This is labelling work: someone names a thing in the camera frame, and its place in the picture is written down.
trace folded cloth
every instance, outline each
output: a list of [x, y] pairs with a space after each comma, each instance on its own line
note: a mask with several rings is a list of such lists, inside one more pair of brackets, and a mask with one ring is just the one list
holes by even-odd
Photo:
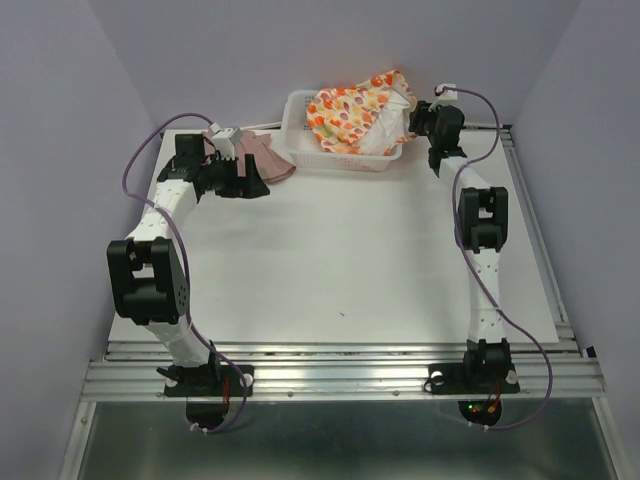
[[[206, 132], [209, 138], [213, 136], [210, 130]], [[292, 165], [276, 152], [269, 148], [271, 135], [265, 133], [256, 135], [250, 130], [242, 132], [242, 137], [235, 144], [235, 154], [238, 157], [238, 175], [245, 175], [244, 155], [252, 153], [256, 159], [258, 173], [265, 183], [275, 183], [289, 178], [296, 171], [296, 166]], [[211, 155], [215, 149], [205, 143], [205, 153]]]
[[325, 88], [307, 107], [307, 120], [325, 152], [391, 155], [415, 138], [409, 113], [416, 97], [399, 70], [350, 88]]

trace cable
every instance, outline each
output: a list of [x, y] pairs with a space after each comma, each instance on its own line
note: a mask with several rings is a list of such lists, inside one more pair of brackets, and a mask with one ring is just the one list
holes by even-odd
[[460, 167], [460, 169], [458, 169], [458, 171], [456, 172], [456, 174], [455, 174], [455, 176], [453, 178], [453, 187], [451, 189], [451, 205], [453, 207], [454, 235], [455, 235], [455, 239], [456, 239], [456, 244], [458, 245], [458, 248], [460, 248], [460, 251], [462, 252], [462, 256], [464, 257], [464, 261], [466, 262], [467, 267], [469, 268], [469, 270], [471, 271], [471, 273], [475, 277], [476, 281], [478, 282], [478, 285], [480, 286], [480, 288], [482, 289], [484, 294], [489, 299], [489, 302], [491, 302], [491, 305], [493, 305], [493, 308], [496, 309], [498, 314], [504, 319], [505, 322], [507, 322], [509, 325], [511, 325], [513, 328], [518, 330], [520, 333], [525, 335], [529, 340], [531, 340], [533, 342], [533, 344], [536, 346], [536, 348], [542, 354], [542, 357], [544, 358], [544, 361], [547, 364], [547, 370], [549, 372], [549, 383], [547, 385], [547, 391], [546, 391], [546, 393], [544, 395], [544, 398], [542, 399], [542, 402], [540, 403], [538, 408], [531, 415], [529, 415], [528, 417], [526, 417], [526, 418], [524, 418], [524, 419], [522, 419], [522, 420], [520, 420], [518, 422], [509, 424], [509, 425], [497, 425], [497, 426], [493, 426], [493, 427], [488, 427], [488, 430], [511, 430], [513, 428], [517, 428], [517, 427], [520, 427], [522, 425], [525, 425], [525, 424], [529, 423], [531, 420], [533, 420], [538, 415], [540, 415], [540, 413], [542, 413], [542, 411], [545, 409], [545, 407], [549, 403], [549, 399], [551, 398], [551, 391], [553, 390], [553, 368], [551, 367], [551, 359], [549, 358], [549, 355], [545, 351], [544, 347], [540, 344], [540, 342], [538, 342], [538, 340], [536, 340], [536, 338], [533, 335], [531, 335], [529, 332], [527, 332], [524, 328], [522, 328], [520, 325], [518, 325], [514, 321], [512, 321], [507, 316], [507, 314], [504, 313], [504, 311], [500, 308], [500, 305], [498, 304], [496, 299], [493, 298], [493, 295], [491, 294], [491, 292], [489, 291], [487, 286], [482, 281], [482, 278], [480, 277], [478, 272], [476, 272], [476, 269], [473, 268], [473, 263], [471, 262], [471, 259], [469, 258], [469, 255], [467, 255], [467, 252], [466, 252], [466, 250], [464, 249], [464, 247], [462, 245], [462, 237], [460, 235], [460, 220], [458, 219], [458, 214], [457, 214], [457, 210], [458, 209], [457, 209], [457, 205], [456, 205], [456, 190], [457, 190], [457, 186], [458, 186], [458, 180], [460, 179], [460, 175], [462, 175], [462, 172], [465, 169], [469, 168], [474, 163], [481, 162], [482, 160], [484, 160], [484, 159], [488, 158], [489, 156], [491, 156], [491, 154], [495, 151], [496, 147], [498, 146], [498, 142], [500, 141], [500, 119], [498, 117], [498, 112], [496, 111], [496, 109], [493, 106], [493, 104], [491, 103], [491, 101], [487, 97], [482, 95], [481, 93], [474, 92], [473, 90], [467, 90], [465, 88], [458, 88], [458, 87], [445, 86], [443, 88], [444, 88], [444, 90], [451, 90], [451, 91], [454, 91], [454, 92], [460, 92], [460, 93], [466, 93], [468, 95], [473, 95], [474, 97], [477, 97], [477, 98], [483, 100], [489, 106], [489, 108], [491, 109], [491, 113], [493, 114], [493, 118], [494, 118], [495, 124], [496, 124], [496, 136], [495, 136], [495, 138], [493, 140], [493, 144], [491, 145], [491, 148], [489, 149], [489, 151], [487, 153], [485, 153], [484, 155], [478, 157], [478, 158], [475, 158], [473, 160], [469, 160], [468, 162], [466, 162], [462, 167]]
[[[151, 200], [151, 199], [149, 199], [149, 198], [147, 198], [147, 197], [145, 197], [143, 195], [138, 195], [137, 193], [130, 192], [129, 188], [127, 187], [127, 178], [129, 176], [129, 171], [131, 170], [131, 167], [135, 163], [136, 159], [138, 158], [138, 156], [140, 155], [142, 150], [144, 150], [144, 148], [149, 144], [149, 142], [151, 142], [151, 140], [153, 140], [156, 135], [158, 135], [163, 129], [165, 129], [167, 127], [167, 125], [169, 125], [172, 122], [175, 122], [176, 120], [178, 120], [180, 118], [185, 118], [185, 117], [201, 118], [202, 120], [207, 122], [209, 125], [213, 124], [213, 122], [209, 118], [207, 118], [204, 115], [201, 115], [199, 113], [181, 113], [179, 115], [175, 115], [175, 116], [171, 117], [169, 120], [164, 122], [162, 125], [160, 125], [158, 128], [156, 128], [153, 131], [153, 133], [151, 135], [149, 135], [144, 142], [142, 142], [142, 144], [138, 147], [138, 149], [135, 151], [135, 153], [131, 156], [131, 159], [129, 160], [129, 163], [127, 163], [127, 166], [125, 167], [124, 172], [122, 174], [122, 190], [123, 190], [123, 192], [125, 193], [126, 196], [128, 196], [130, 198], [133, 198], [135, 200], [138, 200], [138, 201], [144, 203], [145, 205], [148, 205], [149, 207], [153, 208], [160, 215], [162, 215], [162, 217], [167, 221], [167, 224], [169, 225], [169, 228], [171, 229], [171, 232], [173, 233], [173, 237], [175, 238], [175, 240], [176, 240], [176, 242], [178, 244], [178, 247], [180, 248], [180, 254], [182, 256], [182, 264], [184, 266], [184, 276], [185, 276], [185, 278], [187, 280], [187, 285], [189, 285], [189, 287], [191, 287], [191, 274], [190, 274], [190, 271], [189, 271], [189, 259], [187, 258], [187, 249], [186, 249], [186, 247], [184, 245], [184, 240], [182, 239], [182, 235], [180, 235], [180, 231], [178, 230], [178, 226], [175, 224], [175, 222], [171, 218], [171, 215], [169, 215], [159, 205], [156, 205], [153, 202], [153, 200]], [[191, 328], [193, 330], [193, 334], [200, 341], [200, 343], [202, 343], [205, 347], [207, 347], [207, 349], [209, 349], [209, 351], [213, 355], [215, 355], [218, 359], [220, 359], [221, 361], [227, 363], [231, 368], [233, 368], [234, 371], [240, 377], [240, 381], [242, 382], [242, 390], [243, 390], [242, 402], [240, 403], [240, 407], [238, 408], [238, 411], [233, 416], [233, 418], [231, 420], [229, 420], [228, 422], [223, 423], [222, 425], [220, 425], [220, 426], [218, 426], [218, 427], [216, 427], [214, 429], [206, 430], [206, 431], [200, 429], [203, 433], [206, 433], [206, 434], [219, 433], [219, 432], [222, 432], [223, 430], [228, 429], [234, 423], [236, 423], [236, 421], [238, 420], [238, 418], [242, 414], [242, 412], [244, 410], [244, 407], [245, 407], [245, 405], [247, 403], [247, 397], [249, 395], [249, 392], [247, 390], [247, 388], [248, 388], [247, 380], [244, 378], [244, 374], [242, 373], [242, 370], [240, 370], [240, 368], [234, 362], [229, 360], [225, 355], [223, 355], [222, 353], [218, 352], [218, 350], [216, 349], [215, 345], [213, 345], [212, 342], [210, 342], [206, 338], [204, 338], [202, 336], [202, 334], [198, 331], [196, 326], [193, 325], [193, 319], [191, 317], [191, 305], [187, 305], [186, 317], [187, 317], [187, 325], [189, 326], [189, 328]]]

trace gray wall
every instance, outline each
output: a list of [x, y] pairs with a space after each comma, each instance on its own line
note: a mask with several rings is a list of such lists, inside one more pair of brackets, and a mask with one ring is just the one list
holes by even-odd
[[[422, 97], [450, 81], [513, 122], [578, 0], [89, 0], [155, 121], [279, 121], [296, 89], [401, 68]], [[489, 121], [471, 100], [465, 113]]]
[[0, 478], [52, 479], [113, 315], [105, 248], [139, 210], [120, 174], [152, 122], [84, 0], [5, 2], [0, 44]]
[[640, 472], [640, 3], [585, 0], [515, 124], [581, 342], [595, 345]]

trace plastic basket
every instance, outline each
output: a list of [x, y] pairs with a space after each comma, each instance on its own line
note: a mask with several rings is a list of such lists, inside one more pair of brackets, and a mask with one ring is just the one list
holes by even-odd
[[282, 118], [282, 143], [293, 162], [299, 167], [332, 168], [381, 172], [400, 157], [402, 146], [396, 145], [388, 156], [350, 155], [322, 151], [309, 123], [307, 106], [317, 90], [297, 90], [289, 95]]

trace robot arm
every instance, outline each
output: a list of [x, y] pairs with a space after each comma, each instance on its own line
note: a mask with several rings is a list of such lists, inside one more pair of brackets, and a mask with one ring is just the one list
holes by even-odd
[[[268, 195], [253, 155], [245, 156], [246, 176], [238, 176], [233, 145], [240, 136], [237, 128], [221, 130], [215, 124], [206, 134], [176, 135], [176, 155], [157, 178], [154, 208], [146, 210], [125, 240], [107, 248], [118, 315], [152, 332], [171, 353], [173, 365], [159, 369], [175, 384], [173, 390], [165, 389], [168, 396], [210, 394], [206, 385], [219, 383], [220, 364], [187, 320], [189, 285], [171, 226], [159, 210], [179, 230], [207, 191], [238, 198]], [[214, 154], [205, 153], [205, 142]]]
[[[457, 92], [446, 90], [446, 86], [455, 87], [440, 85], [436, 88], [435, 102], [418, 102], [411, 114], [409, 130], [429, 138], [429, 166], [453, 189], [457, 173], [468, 160], [459, 145], [464, 114], [453, 106]], [[456, 191], [452, 193], [452, 198], [457, 199], [454, 239], [468, 260], [471, 317], [462, 363], [431, 365], [431, 370], [440, 375], [438, 381], [428, 382], [430, 391], [487, 394], [499, 383], [502, 393], [517, 393], [520, 387], [502, 319], [476, 278], [477, 274], [499, 302], [499, 260], [507, 239], [508, 192], [504, 187], [491, 186], [467, 166], [461, 171]]]

